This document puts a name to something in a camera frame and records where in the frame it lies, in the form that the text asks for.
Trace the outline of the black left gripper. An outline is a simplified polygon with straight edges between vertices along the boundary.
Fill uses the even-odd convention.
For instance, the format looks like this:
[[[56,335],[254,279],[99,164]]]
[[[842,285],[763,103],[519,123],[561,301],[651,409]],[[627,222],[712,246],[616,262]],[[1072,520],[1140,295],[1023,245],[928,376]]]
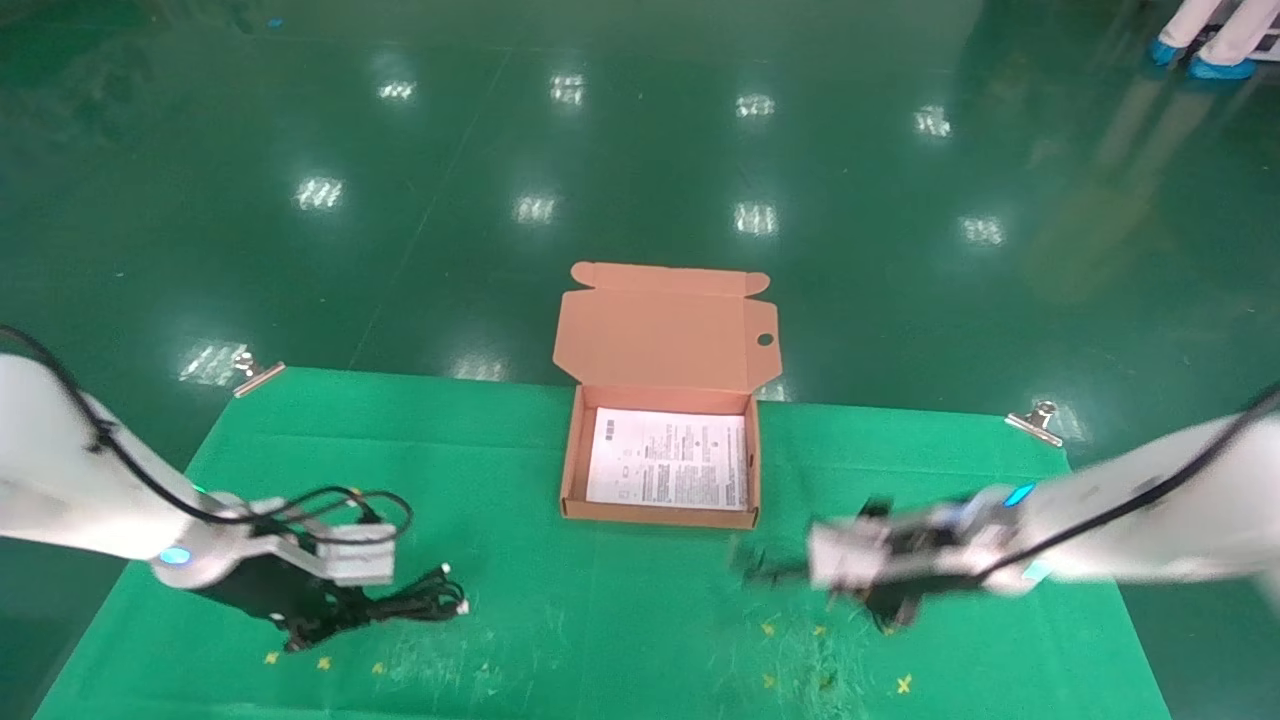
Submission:
[[[195,593],[251,618],[283,621],[283,650],[298,653],[337,633],[337,621],[328,614],[335,587],[284,559],[264,555],[241,561]]]

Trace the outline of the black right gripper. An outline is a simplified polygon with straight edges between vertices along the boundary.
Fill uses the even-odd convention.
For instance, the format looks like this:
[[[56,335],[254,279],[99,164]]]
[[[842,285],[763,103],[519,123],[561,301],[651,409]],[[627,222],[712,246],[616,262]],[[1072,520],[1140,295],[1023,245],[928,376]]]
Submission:
[[[861,591],[861,606],[882,634],[911,626],[924,598],[979,589],[984,573],[883,571]]]

